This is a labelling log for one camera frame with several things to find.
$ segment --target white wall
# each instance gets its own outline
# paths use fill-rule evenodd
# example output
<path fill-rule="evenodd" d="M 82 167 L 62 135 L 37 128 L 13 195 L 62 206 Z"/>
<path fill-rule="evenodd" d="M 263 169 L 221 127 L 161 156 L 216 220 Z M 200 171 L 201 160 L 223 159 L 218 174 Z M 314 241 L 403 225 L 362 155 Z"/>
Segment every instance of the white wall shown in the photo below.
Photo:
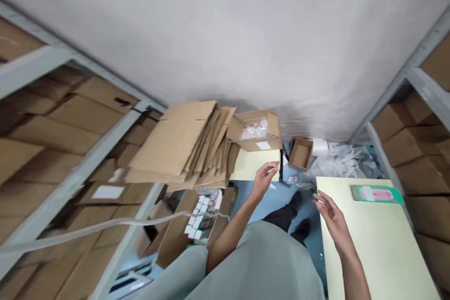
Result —
<path fill-rule="evenodd" d="M 347 140 L 450 0 L 8 0 L 163 103 Z"/>

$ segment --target person's left hand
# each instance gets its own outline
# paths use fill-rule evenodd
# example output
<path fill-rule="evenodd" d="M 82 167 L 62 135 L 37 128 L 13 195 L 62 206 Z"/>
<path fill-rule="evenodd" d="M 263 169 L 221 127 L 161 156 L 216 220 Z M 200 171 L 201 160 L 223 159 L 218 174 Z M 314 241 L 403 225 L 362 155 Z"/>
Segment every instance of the person's left hand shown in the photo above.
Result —
<path fill-rule="evenodd" d="M 278 172 L 280 161 L 267 162 L 258 171 L 256 171 L 255 182 L 250 196 L 261 200 L 264 197 L 273 176 Z"/>

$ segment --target person's hand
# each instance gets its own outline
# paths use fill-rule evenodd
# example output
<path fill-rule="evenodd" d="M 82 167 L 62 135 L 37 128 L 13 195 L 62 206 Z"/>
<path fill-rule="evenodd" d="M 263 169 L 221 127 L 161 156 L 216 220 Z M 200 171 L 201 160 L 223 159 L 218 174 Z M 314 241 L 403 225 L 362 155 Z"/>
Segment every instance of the person's hand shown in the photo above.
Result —
<path fill-rule="evenodd" d="M 256 171 L 255 182 L 250 196 L 261 200 L 264 197 L 273 176 L 278 172 L 278 164 L 280 161 L 267 162 Z"/>
<path fill-rule="evenodd" d="M 334 240 L 336 250 L 339 255 L 351 257 L 356 255 L 355 245 L 353 244 L 352 237 L 348 231 L 347 223 L 345 222 L 342 211 L 338 208 L 333 199 L 326 193 L 318 190 L 319 194 L 313 194 L 313 203 L 316 205 L 317 210 L 322 215 L 325 223 L 327 224 L 328 231 Z"/>

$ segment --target storage rack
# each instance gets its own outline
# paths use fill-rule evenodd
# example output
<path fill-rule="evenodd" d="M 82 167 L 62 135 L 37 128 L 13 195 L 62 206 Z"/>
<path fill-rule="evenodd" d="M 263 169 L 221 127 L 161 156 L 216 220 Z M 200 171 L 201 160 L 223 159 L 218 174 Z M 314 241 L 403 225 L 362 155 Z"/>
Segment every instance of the storage rack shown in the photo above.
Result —
<path fill-rule="evenodd" d="M 0 1 L 0 17 L 11 22 L 29 35 L 46 45 L 0 67 L 0 99 L 44 76 L 55 68 L 75 62 L 87 69 L 90 74 L 102 77 L 122 91 L 139 99 L 131 110 L 107 132 L 98 143 L 84 156 L 81 163 L 58 185 L 44 202 L 29 215 L 22 224 L 8 237 L 4 245 L 35 240 L 59 213 L 64 205 L 81 189 L 85 180 L 94 172 L 103 159 L 133 126 L 141 114 L 149 108 L 163 113 L 165 107 L 140 92 L 118 76 L 105 69 L 95 61 L 82 55 L 59 38 L 44 30 L 17 10 Z M 155 183 L 146 200 L 141 205 L 136 218 L 145 220 L 156 199 L 163 189 L 163 183 Z M 121 243 L 116 248 L 94 293 L 90 299 L 106 299 L 124 260 L 131 253 L 140 228 L 131 225 Z M 14 267 L 22 255 L 16 254 L 0 258 L 0 280 Z"/>
<path fill-rule="evenodd" d="M 358 142 L 358 137 L 366 130 L 375 148 L 375 152 L 380 162 L 384 176 L 392 181 L 392 184 L 400 189 L 404 195 L 400 180 L 395 170 L 390 166 L 386 154 L 382 148 L 380 139 L 376 134 L 372 121 L 378 113 L 392 100 L 399 89 L 407 84 L 420 94 L 422 99 L 428 104 L 430 109 L 441 120 L 442 124 L 450 131 L 450 93 L 446 92 L 441 86 L 428 76 L 421 68 L 423 61 L 431 54 L 431 52 L 440 44 L 444 37 L 450 31 L 450 6 L 444 11 L 441 17 L 428 31 L 426 36 L 420 42 L 419 46 L 414 50 L 408 60 L 395 76 L 394 80 L 386 88 L 386 91 L 378 99 L 376 104 L 370 110 L 369 114 L 361 122 L 358 128 L 349 139 L 349 144 Z"/>

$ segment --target gray shirt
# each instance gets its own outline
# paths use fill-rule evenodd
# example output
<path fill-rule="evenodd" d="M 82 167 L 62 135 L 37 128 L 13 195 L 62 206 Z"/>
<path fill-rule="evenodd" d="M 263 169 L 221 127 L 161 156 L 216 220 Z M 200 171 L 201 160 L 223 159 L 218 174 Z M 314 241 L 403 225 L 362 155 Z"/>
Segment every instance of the gray shirt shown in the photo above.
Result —
<path fill-rule="evenodd" d="M 139 299 L 325 299 L 308 250 L 277 226 L 248 225 L 236 249 L 205 277 L 208 251 L 191 247 Z"/>

